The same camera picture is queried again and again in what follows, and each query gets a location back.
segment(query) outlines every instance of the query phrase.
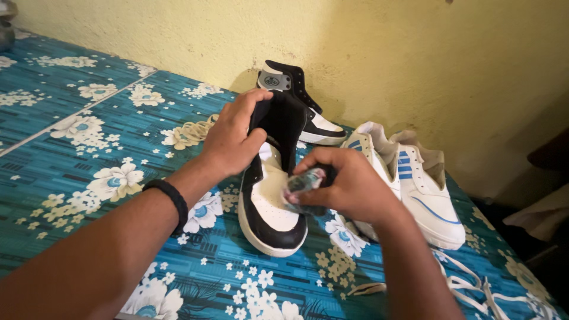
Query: yellow wall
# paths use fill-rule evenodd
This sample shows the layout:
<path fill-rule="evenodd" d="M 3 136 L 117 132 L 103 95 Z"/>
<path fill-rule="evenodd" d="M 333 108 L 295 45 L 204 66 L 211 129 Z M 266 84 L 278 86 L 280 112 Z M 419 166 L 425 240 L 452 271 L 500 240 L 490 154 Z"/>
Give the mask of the yellow wall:
<path fill-rule="evenodd" d="M 302 66 L 330 120 L 415 129 L 466 192 L 511 195 L 567 125 L 569 2 L 448 2 L 19 0 L 15 24 L 235 91 Z"/>

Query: hand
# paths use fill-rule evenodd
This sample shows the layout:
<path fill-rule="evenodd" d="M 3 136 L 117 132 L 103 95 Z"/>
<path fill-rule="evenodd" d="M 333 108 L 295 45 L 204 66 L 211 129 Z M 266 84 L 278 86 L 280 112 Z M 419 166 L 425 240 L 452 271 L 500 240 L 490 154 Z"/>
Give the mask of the hand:
<path fill-rule="evenodd" d="M 300 174 L 317 163 L 332 165 L 338 175 L 327 188 L 301 193 L 301 204 L 324 206 L 354 220 L 370 223 L 383 223 L 391 212 L 401 210 L 401 202 L 363 153 L 353 149 L 317 147 L 296 166 L 294 174 Z"/>
<path fill-rule="evenodd" d="M 255 104 L 272 97 L 272 92 L 252 89 L 238 95 L 235 102 L 226 103 L 221 110 L 199 155 L 205 163 L 215 168 L 221 179 L 243 171 L 259 153 L 267 133 L 256 128 L 247 136 L 249 121 Z"/>

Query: high-top sneaker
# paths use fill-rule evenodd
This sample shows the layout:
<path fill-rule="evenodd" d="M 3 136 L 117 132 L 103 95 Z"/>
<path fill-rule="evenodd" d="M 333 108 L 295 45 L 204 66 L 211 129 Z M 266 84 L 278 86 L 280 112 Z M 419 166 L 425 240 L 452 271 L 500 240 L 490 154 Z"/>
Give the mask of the high-top sneaker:
<path fill-rule="evenodd" d="M 298 137 L 306 123 L 304 105 L 273 91 L 271 100 L 256 104 L 249 132 L 263 128 L 267 140 L 243 174 L 239 194 L 239 224 L 247 240 L 274 257 L 295 253 L 308 234 L 304 215 L 285 208 L 281 192 L 296 165 Z"/>
<path fill-rule="evenodd" d="M 257 78 L 257 88 L 282 91 L 303 103 L 307 122 L 299 140 L 330 146 L 346 140 L 346 131 L 322 117 L 322 108 L 306 92 L 302 68 L 265 60 Z"/>
<path fill-rule="evenodd" d="M 365 122 L 354 130 L 342 147 L 361 151 L 395 196 L 401 199 L 401 187 L 397 177 L 399 144 L 387 140 L 382 125 Z M 371 224 L 361 221 L 354 221 L 354 224 L 367 237 L 378 241 Z"/>
<path fill-rule="evenodd" d="M 443 152 L 425 149 L 416 132 L 410 130 L 395 133 L 389 141 L 401 144 L 398 167 L 401 201 L 430 244 L 457 250 L 466 234 L 448 194 Z"/>

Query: white sneaker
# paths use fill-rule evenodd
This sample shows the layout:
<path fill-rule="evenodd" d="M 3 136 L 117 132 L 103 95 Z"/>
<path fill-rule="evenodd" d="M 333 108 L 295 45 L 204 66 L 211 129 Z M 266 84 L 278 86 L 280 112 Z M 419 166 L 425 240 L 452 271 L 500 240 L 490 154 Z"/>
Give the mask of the white sneaker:
<path fill-rule="evenodd" d="M 457 250 L 466 234 L 448 194 L 443 152 L 425 149 L 410 130 L 395 133 L 389 142 L 401 144 L 397 169 L 401 201 L 430 244 Z"/>
<path fill-rule="evenodd" d="M 399 144 L 387 140 L 382 125 L 371 121 L 363 123 L 354 130 L 342 147 L 361 151 L 397 199 L 401 199 L 401 186 L 397 177 Z M 371 224 L 361 221 L 354 221 L 354 224 L 367 237 L 378 241 Z"/>

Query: bracelet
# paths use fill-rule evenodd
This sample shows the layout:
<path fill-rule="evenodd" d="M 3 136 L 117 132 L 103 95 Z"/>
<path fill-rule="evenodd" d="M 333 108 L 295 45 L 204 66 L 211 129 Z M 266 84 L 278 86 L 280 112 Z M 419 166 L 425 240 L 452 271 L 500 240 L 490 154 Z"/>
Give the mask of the bracelet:
<path fill-rule="evenodd" d="M 178 226 L 174 229 L 172 235 L 173 236 L 180 235 L 182 233 L 182 229 L 184 228 L 185 224 L 188 222 L 188 204 L 185 202 L 182 195 L 180 195 L 178 189 L 176 189 L 173 185 L 169 184 L 164 180 L 161 179 L 151 180 L 148 183 L 146 183 L 144 188 L 142 188 L 142 191 L 144 192 L 150 188 L 160 189 L 163 193 L 165 193 L 167 196 L 170 197 L 170 200 L 172 200 L 179 215 Z"/>

